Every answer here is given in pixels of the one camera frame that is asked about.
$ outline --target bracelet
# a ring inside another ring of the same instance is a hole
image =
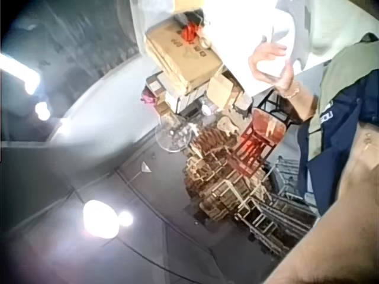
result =
[[[288,93],[289,91],[291,91],[291,93],[289,95],[285,95],[285,94],[282,94],[282,98],[285,98],[285,99],[290,99],[290,98],[293,98],[294,96],[296,96],[298,93],[300,93],[300,88],[301,88],[301,84],[299,81],[294,81],[290,88],[285,91],[284,93]]]

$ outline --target person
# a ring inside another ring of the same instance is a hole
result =
[[[249,66],[303,120],[298,190],[321,218],[265,283],[379,283],[379,41],[367,34],[338,53],[319,97],[294,80],[290,61],[280,78],[258,70],[285,52],[262,40]]]

